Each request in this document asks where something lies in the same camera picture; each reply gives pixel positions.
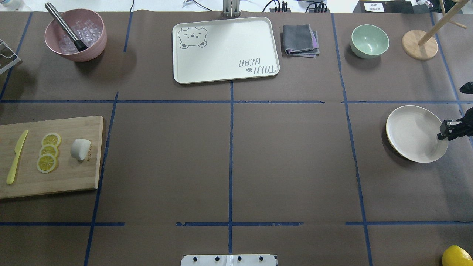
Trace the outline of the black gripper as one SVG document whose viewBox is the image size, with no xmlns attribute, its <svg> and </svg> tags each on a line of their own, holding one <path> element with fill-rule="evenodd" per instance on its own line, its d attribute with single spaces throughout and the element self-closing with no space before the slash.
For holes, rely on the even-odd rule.
<svg viewBox="0 0 473 266">
<path fill-rule="evenodd" d="M 464 117 L 453 121 L 444 120 L 440 125 L 440 133 L 437 134 L 438 140 L 448 138 L 448 141 L 452 141 L 455 138 L 473 135 L 473 110 L 469 109 L 466 111 Z"/>
</svg>

